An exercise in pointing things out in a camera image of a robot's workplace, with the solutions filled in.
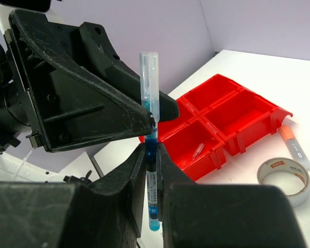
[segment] pen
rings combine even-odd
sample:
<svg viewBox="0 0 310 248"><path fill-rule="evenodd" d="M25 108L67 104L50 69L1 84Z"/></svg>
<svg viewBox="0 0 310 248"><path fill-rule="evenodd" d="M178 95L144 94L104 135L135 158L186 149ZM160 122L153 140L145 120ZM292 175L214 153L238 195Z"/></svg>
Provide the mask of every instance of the pen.
<svg viewBox="0 0 310 248"><path fill-rule="evenodd" d="M149 212L149 228L160 229L157 199L156 151L158 145L158 122L160 121L159 100L159 57L156 52L140 53L140 86L141 104L152 113L154 118L153 132L145 136L147 153L147 196Z"/></svg>
<svg viewBox="0 0 310 248"><path fill-rule="evenodd" d="M289 126L281 126L279 128L279 133L291 154L293 160L300 163L305 169L310 169L310 161L306 157L302 147L300 146L298 140L295 138L293 132Z"/></svg>

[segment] white tabletop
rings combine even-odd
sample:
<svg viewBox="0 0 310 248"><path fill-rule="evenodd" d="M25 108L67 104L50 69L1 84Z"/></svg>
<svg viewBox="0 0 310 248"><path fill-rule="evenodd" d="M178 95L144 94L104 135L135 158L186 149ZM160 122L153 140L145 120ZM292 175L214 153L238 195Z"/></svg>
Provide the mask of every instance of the white tabletop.
<svg viewBox="0 0 310 248"><path fill-rule="evenodd" d="M223 50L169 95L177 99L218 73L292 112L294 117L287 118L284 123L291 126L310 160L310 61ZM122 163L137 145L137 138L111 142L95 159L106 174ZM257 183L258 167L273 157L291 157L278 133L257 141L245 154L231 157L226 153L227 162L222 169L204 176L198 183ZM310 247L310 191L306 203L294 212ZM163 247L161 231L149 230L147 215L145 198L142 242L146 248Z"/></svg>

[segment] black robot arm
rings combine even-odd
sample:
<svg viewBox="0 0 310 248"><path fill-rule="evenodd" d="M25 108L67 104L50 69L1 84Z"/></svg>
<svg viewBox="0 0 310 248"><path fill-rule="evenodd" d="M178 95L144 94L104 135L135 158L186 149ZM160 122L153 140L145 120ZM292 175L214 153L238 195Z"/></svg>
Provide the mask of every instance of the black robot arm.
<svg viewBox="0 0 310 248"><path fill-rule="evenodd" d="M120 60L103 26L51 23L20 9L9 22L7 58L0 61L7 75L0 84L0 151L17 146L27 131L32 146L48 152L151 132L140 78ZM161 121L179 116L177 102L162 92L160 109Z"/></svg>

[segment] black plastic bracket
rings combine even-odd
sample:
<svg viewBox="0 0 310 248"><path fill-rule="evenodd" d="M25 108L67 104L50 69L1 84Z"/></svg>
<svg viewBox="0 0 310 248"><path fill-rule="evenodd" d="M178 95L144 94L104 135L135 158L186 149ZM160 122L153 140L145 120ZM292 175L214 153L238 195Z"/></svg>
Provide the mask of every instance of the black plastic bracket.
<svg viewBox="0 0 310 248"><path fill-rule="evenodd" d="M48 22L15 10L5 38L8 59L32 129L33 147L57 152L149 134L140 79L119 58L101 25ZM160 93L161 121L179 116Z"/></svg>
<svg viewBox="0 0 310 248"><path fill-rule="evenodd" d="M196 184L171 160L164 144L160 143L156 153L157 193L159 206L159 220L163 221L164 201L167 199L170 186L173 183Z"/></svg>
<svg viewBox="0 0 310 248"><path fill-rule="evenodd" d="M76 178L70 183L0 183L0 248L13 243L23 248L135 248L142 228L145 154L140 144L119 167L88 185Z"/></svg>

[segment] white table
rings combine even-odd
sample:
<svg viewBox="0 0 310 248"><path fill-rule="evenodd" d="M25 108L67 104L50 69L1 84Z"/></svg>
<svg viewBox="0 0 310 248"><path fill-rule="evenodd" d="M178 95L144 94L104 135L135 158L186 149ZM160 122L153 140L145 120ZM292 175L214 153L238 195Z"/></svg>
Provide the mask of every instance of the white table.
<svg viewBox="0 0 310 248"><path fill-rule="evenodd" d="M292 112L294 117L284 123L291 125L310 160L310 61L223 50L169 95L177 99L218 73ZM122 163L137 145L137 138L111 142L95 159L106 174ZM226 157L227 163L221 170L211 172L198 183L257 183L256 171L262 162L273 157L290 158L290 154L276 133L248 147L245 154ZM294 212L310 247L310 191L306 203ZM163 247L161 231L151 232L148 228L146 195L141 241L146 248Z"/></svg>
<svg viewBox="0 0 310 248"><path fill-rule="evenodd" d="M6 152L0 153L0 181L17 182L63 182L65 176L85 177L89 170L91 181L98 180L99 174L86 152L68 164L59 173L55 173L29 162L16 158Z"/></svg>

